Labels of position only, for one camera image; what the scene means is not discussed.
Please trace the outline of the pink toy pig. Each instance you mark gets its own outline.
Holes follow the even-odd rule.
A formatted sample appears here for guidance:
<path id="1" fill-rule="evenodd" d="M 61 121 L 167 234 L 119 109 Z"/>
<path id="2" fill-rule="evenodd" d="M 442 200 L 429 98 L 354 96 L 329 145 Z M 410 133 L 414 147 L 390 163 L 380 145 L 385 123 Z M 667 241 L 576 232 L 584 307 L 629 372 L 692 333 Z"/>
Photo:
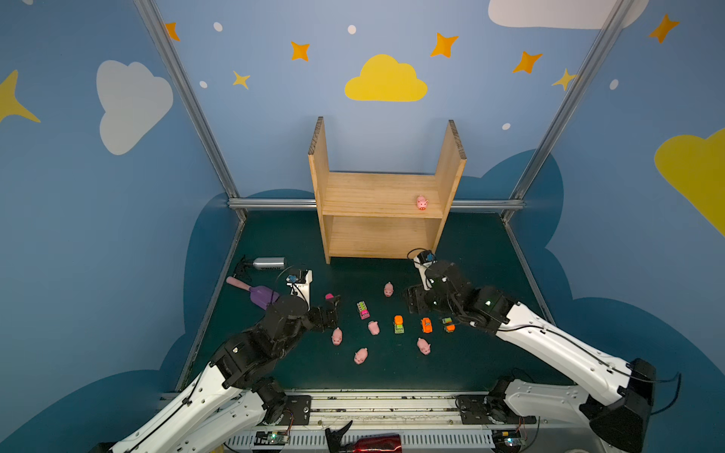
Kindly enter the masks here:
<path id="1" fill-rule="evenodd" d="M 381 332 L 381 329 L 379 328 L 379 323 L 377 321 L 371 321 L 368 323 L 368 330 L 370 333 L 374 336 L 379 335 Z"/>
<path id="2" fill-rule="evenodd" d="M 391 282 L 387 282 L 383 288 L 383 294 L 386 297 L 392 297 L 394 294 L 394 285 Z"/>
<path id="3" fill-rule="evenodd" d="M 432 349 L 430 348 L 430 344 L 423 338 L 418 338 L 416 341 L 416 345 L 423 355 L 429 355 L 432 351 Z"/>
<path id="4" fill-rule="evenodd" d="M 429 200 L 426 196 L 417 196 L 416 207 L 419 211 L 426 211 L 428 209 Z"/>
<path id="5" fill-rule="evenodd" d="M 369 352 L 366 347 L 359 349 L 354 355 L 355 364 L 363 364 L 369 357 Z"/>
<path id="6" fill-rule="evenodd" d="M 342 332 L 341 328 L 336 328 L 332 332 L 332 344 L 341 345 L 342 341 L 343 341 L 343 332 Z"/>

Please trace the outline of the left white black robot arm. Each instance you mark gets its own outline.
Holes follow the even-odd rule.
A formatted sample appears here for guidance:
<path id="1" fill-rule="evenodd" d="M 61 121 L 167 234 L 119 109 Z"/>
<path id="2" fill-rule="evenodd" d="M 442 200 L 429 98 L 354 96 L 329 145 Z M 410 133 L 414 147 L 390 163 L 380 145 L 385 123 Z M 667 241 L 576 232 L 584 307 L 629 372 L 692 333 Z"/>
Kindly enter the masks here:
<path id="1" fill-rule="evenodd" d="M 197 377 L 141 428 L 98 452 L 210 452 L 242 428 L 277 422 L 287 395 L 271 376 L 309 332 L 338 327 L 340 296 L 313 307 L 281 296 L 251 328 L 220 345 Z"/>

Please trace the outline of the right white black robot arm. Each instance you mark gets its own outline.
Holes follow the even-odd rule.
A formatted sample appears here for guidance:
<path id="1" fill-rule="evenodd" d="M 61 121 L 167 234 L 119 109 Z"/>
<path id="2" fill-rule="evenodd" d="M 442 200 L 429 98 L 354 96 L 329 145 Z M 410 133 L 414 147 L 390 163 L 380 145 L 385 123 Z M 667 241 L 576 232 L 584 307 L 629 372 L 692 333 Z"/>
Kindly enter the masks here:
<path id="1" fill-rule="evenodd" d="M 653 365 L 587 345 L 501 290 L 474 287 L 455 263 L 436 260 L 430 251 L 419 253 L 413 265 L 421 283 L 403 294 L 411 313 L 438 311 L 520 347 L 572 382 L 547 385 L 503 377 L 476 406 L 490 422 L 550 418 L 587 426 L 618 450 L 642 451 L 653 413 Z"/>

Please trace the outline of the wooden two-tier shelf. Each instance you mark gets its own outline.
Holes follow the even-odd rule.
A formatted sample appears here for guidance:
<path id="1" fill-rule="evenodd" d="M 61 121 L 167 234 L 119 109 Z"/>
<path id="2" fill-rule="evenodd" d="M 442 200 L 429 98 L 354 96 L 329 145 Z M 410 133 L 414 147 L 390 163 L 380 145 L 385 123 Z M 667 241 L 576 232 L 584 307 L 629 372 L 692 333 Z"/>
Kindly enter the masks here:
<path id="1" fill-rule="evenodd" d="M 308 160 L 327 263 L 333 258 L 404 260 L 417 248 L 434 251 L 467 163 L 450 120 L 432 175 L 334 172 L 322 116 Z M 417 209 L 417 196 L 428 198 L 426 211 Z"/>

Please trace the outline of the purple pink toy shovel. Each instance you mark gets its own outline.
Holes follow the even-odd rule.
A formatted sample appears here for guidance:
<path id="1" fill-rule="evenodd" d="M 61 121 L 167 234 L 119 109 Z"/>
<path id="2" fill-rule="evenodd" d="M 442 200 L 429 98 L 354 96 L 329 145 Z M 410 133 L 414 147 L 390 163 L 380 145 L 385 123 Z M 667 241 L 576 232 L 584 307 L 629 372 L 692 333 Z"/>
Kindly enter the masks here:
<path id="1" fill-rule="evenodd" d="M 263 310 L 267 310 L 279 298 L 279 294 L 269 287 L 250 286 L 240 279 L 236 279 L 236 277 L 227 277 L 226 283 L 235 288 L 247 291 L 251 302 Z"/>

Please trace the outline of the green orange toy truck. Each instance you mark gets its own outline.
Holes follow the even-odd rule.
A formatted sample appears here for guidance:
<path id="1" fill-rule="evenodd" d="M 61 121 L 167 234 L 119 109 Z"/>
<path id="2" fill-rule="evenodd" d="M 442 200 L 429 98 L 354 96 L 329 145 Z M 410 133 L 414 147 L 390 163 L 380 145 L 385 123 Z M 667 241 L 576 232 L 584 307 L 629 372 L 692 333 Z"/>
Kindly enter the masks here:
<path id="1" fill-rule="evenodd" d="M 445 331 L 447 333 L 455 332 L 456 325 L 455 325 L 455 323 L 454 323 L 454 321 L 453 321 L 452 318 L 450 318 L 450 317 L 443 318 L 442 319 L 442 323 L 443 323 L 443 326 L 444 326 Z"/>

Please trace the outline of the silver spray bottle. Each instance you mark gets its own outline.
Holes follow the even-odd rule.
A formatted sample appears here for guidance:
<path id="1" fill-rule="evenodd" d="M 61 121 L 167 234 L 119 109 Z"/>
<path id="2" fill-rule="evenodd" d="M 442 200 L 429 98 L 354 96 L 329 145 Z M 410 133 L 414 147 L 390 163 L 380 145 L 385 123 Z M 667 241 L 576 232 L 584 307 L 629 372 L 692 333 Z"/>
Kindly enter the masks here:
<path id="1" fill-rule="evenodd" d="M 242 256 L 241 260 L 237 262 L 233 270 L 233 276 L 236 279 L 248 274 L 249 269 L 255 270 L 282 270 L 286 267 L 286 259 L 284 257 L 260 257 L 256 259 L 249 259 L 247 256 Z"/>

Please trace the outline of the orange green toy car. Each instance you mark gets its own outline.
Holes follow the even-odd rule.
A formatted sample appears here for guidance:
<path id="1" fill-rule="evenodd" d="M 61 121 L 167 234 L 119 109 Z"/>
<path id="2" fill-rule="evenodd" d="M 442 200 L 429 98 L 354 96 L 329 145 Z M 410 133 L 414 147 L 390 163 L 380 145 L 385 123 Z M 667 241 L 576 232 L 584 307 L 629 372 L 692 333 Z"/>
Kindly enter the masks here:
<path id="1" fill-rule="evenodd" d="M 394 317 L 394 333 L 395 334 L 404 334 L 404 320 L 401 315 L 396 315 Z"/>

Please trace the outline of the pink striped toy truck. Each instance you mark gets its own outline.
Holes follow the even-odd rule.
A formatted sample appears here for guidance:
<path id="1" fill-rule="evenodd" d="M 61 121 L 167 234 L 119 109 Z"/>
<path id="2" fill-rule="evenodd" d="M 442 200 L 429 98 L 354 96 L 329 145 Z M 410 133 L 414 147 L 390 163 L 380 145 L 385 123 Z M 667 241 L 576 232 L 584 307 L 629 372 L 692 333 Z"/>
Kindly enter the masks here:
<path id="1" fill-rule="evenodd" d="M 368 311 L 368 307 L 366 306 L 366 302 L 359 301 L 356 304 L 356 307 L 357 307 L 357 310 L 359 312 L 360 319 L 366 320 L 366 319 L 368 319 L 370 317 L 370 312 Z"/>

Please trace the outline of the left green circuit board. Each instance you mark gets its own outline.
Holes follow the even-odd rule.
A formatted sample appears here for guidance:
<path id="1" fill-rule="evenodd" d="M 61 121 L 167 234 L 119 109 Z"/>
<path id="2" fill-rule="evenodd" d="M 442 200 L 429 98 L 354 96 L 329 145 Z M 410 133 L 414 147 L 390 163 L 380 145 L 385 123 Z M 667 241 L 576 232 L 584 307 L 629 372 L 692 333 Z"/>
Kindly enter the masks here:
<path id="1" fill-rule="evenodd" d="M 257 431 L 255 433 L 254 447 L 283 448 L 290 441 L 290 434 L 286 431 Z"/>

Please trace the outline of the green circuit board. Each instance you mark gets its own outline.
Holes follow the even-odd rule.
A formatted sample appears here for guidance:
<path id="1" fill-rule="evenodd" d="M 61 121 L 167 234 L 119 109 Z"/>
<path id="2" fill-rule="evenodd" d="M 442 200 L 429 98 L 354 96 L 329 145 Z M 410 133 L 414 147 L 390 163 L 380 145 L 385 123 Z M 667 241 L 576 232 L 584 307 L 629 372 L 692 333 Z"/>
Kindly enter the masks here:
<path id="1" fill-rule="evenodd" d="M 523 447 L 522 438 L 517 431 L 494 430 L 491 438 L 494 453 L 519 453 Z"/>
<path id="2" fill-rule="evenodd" d="M 286 431 L 257 431 L 255 433 L 254 447 L 283 448 L 290 441 L 290 434 Z"/>

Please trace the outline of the red black clamp tool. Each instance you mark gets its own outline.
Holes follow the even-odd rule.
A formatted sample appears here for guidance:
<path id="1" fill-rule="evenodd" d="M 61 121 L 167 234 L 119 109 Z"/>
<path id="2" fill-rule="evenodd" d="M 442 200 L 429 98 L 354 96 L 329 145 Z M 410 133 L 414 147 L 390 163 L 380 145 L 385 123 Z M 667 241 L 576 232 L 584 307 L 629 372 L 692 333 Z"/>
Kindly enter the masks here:
<path id="1" fill-rule="evenodd" d="M 381 434 L 362 437 L 352 443 L 344 443 L 343 438 L 353 425 L 350 420 L 339 430 L 326 428 L 325 437 L 330 453 L 400 453 L 402 439 L 399 434 Z"/>

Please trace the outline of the right green circuit board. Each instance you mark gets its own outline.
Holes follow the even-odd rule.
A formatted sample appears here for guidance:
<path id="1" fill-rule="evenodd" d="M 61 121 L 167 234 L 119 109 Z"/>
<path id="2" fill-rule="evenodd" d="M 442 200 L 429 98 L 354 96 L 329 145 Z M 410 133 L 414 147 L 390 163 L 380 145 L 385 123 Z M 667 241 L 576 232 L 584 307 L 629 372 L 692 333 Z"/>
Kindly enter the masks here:
<path id="1" fill-rule="evenodd" d="M 494 453 L 519 453 L 523 447 L 522 438 L 517 431 L 494 430 L 491 438 Z"/>

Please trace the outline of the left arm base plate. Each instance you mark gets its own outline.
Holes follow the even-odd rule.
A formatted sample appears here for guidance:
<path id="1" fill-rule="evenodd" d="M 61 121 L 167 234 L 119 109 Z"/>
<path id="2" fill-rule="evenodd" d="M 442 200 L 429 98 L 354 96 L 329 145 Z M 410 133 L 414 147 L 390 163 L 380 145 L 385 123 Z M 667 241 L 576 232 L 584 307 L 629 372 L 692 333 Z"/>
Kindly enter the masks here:
<path id="1" fill-rule="evenodd" d="M 284 405 L 279 402 L 268 410 L 264 423 L 268 426 L 308 426 L 312 413 L 312 397 L 308 394 L 287 396 Z"/>

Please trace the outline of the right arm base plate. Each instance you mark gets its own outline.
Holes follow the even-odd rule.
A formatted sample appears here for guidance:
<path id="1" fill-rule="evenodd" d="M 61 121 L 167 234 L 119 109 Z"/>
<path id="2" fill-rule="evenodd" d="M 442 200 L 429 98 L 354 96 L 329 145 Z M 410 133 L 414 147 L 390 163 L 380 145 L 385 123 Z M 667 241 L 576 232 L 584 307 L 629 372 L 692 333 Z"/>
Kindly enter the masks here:
<path id="1" fill-rule="evenodd" d="M 515 414 L 497 396 L 487 394 L 459 394 L 455 405 L 464 425 L 536 425 L 535 416 Z"/>

